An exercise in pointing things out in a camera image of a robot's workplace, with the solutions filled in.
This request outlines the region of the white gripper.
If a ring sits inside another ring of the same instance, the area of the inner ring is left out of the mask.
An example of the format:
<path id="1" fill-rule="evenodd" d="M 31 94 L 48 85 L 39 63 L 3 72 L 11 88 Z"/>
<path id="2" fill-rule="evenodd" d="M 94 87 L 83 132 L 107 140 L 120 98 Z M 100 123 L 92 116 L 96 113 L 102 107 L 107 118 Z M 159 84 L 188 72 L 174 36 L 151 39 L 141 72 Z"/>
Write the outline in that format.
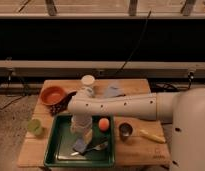
<path id="1" fill-rule="evenodd" d="M 74 133 L 75 141 L 78 139 L 84 139 L 86 144 L 89 144 L 93 138 L 92 129 L 92 117 L 85 115 L 73 115 L 71 117 L 70 130 Z"/>

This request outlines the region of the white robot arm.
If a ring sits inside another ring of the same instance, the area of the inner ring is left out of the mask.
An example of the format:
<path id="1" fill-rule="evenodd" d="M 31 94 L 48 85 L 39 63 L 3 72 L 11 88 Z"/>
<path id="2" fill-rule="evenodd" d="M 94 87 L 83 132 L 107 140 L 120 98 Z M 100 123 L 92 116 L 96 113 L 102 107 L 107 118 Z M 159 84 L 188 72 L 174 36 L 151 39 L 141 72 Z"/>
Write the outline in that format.
<path id="1" fill-rule="evenodd" d="M 113 98 L 72 97 L 73 115 L 115 115 L 172 123 L 170 171 L 205 171 L 205 88 Z"/>

